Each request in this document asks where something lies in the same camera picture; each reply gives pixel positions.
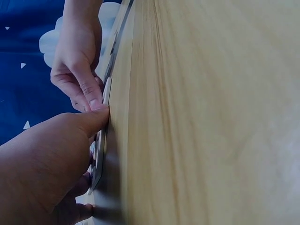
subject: blue fabric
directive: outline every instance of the blue fabric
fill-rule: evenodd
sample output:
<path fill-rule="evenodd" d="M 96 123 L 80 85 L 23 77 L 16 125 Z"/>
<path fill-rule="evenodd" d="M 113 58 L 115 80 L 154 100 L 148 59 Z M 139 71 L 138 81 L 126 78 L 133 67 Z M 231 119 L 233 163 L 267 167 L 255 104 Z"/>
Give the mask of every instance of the blue fabric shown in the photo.
<path fill-rule="evenodd" d="M 51 68 L 39 49 L 63 6 L 64 0 L 0 0 L 0 145 L 21 133 L 27 121 L 33 126 L 76 112 L 50 83 Z"/>

